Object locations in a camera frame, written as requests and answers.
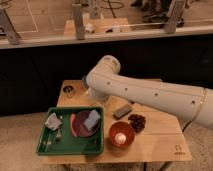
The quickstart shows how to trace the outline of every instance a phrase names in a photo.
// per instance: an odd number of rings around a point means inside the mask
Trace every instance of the small bowl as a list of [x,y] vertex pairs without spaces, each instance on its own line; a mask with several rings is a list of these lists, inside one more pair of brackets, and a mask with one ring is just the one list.
[[111,126],[109,138],[114,146],[126,148],[132,144],[135,138],[135,132],[130,124],[120,121]]

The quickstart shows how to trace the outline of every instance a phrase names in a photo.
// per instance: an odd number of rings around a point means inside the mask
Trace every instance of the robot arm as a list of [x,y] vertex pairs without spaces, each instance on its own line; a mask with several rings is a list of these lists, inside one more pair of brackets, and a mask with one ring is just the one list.
[[202,87],[134,79],[118,75],[119,61],[104,56],[89,72],[86,82],[91,98],[105,101],[109,95],[126,98],[213,130],[213,91]]

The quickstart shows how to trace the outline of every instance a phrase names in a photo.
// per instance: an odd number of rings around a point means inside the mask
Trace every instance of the grapes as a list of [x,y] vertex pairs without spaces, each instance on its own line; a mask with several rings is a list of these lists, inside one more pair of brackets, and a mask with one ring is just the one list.
[[130,120],[130,125],[136,133],[141,132],[145,128],[146,119],[142,115],[131,114],[128,120]]

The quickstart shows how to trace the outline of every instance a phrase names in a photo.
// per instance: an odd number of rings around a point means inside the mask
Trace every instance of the green plastic tray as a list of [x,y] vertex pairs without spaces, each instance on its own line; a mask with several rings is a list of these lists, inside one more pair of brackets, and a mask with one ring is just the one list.
[[[70,129],[70,115],[82,110],[97,110],[101,116],[98,131],[90,137],[74,137]],[[57,117],[63,116],[61,125],[62,138],[56,141],[56,131],[45,125],[37,146],[38,155],[68,155],[68,154],[100,154],[103,151],[103,109],[101,107],[52,107],[48,110],[47,117],[55,112]]]

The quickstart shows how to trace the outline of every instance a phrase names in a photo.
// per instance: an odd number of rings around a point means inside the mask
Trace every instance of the small orange bowl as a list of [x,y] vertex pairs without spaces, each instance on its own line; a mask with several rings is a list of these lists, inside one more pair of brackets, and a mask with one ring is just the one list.
[[126,148],[132,144],[135,138],[135,132],[130,124],[120,121],[111,126],[109,138],[114,146]]

